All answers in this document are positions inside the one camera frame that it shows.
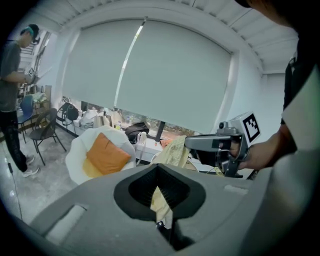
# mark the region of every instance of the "black pants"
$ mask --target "black pants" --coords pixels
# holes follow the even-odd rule
[[[0,128],[4,134],[6,146],[9,153],[20,171],[27,170],[27,159],[20,151],[20,141],[18,132],[17,112],[1,112],[0,111]]]

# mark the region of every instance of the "roller blind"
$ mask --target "roller blind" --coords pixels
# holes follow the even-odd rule
[[[63,95],[113,108],[126,54],[141,20],[122,20],[81,31],[69,55]]]
[[[148,20],[126,64],[117,107],[209,133],[230,61],[227,51],[200,34]]]

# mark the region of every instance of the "person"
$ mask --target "person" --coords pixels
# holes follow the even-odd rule
[[[0,59],[0,128],[8,151],[24,177],[35,175],[39,167],[33,166],[34,155],[24,155],[20,150],[16,102],[18,84],[32,82],[32,77],[18,72],[21,48],[28,47],[38,36],[39,28],[30,24],[20,33],[18,40],[8,43]]]
[[[285,70],[283,110],[303,87],[311,71],[317,64],[319,67],[319,50],[317,36],[314,35],[317,22],[316,6],[312,2],[291,0],[235,0],[245,8],[253,8],[275,23],[295,29],[299,41],[297,52],[290,60]],[[284,155],[297,150],[291,133],[284,120],[281,120],[279,130],[269,140],[250,147],[239,170],[248,168],[261,170],[273,166]],[[236,156],[239,144],[231,143],[230,153]]]

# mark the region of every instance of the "cushion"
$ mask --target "cushion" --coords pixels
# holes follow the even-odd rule
[[[82,169],[84,173],[90,178],[103,176],[103,174],[92,164],[92,162],[88,158],[84,160]]]
[[[103,175],[107,175],[121,171],[131,155],[115,146],[101,132],[86,153],[86,157]]]

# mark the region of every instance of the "black opening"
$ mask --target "black opening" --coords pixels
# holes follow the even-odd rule
[[[204,203],[206,192],[199,183],[177,173],[169,165],[153,164],[120,181],[114,189],[114,200],[129,217],[156,222],[156,213],[150,206],[157,187],[173,212],[170,234],[163,228],[159,231],[174,249],[181,250],[193,241],[180,232],[177,220],[193,216]]]

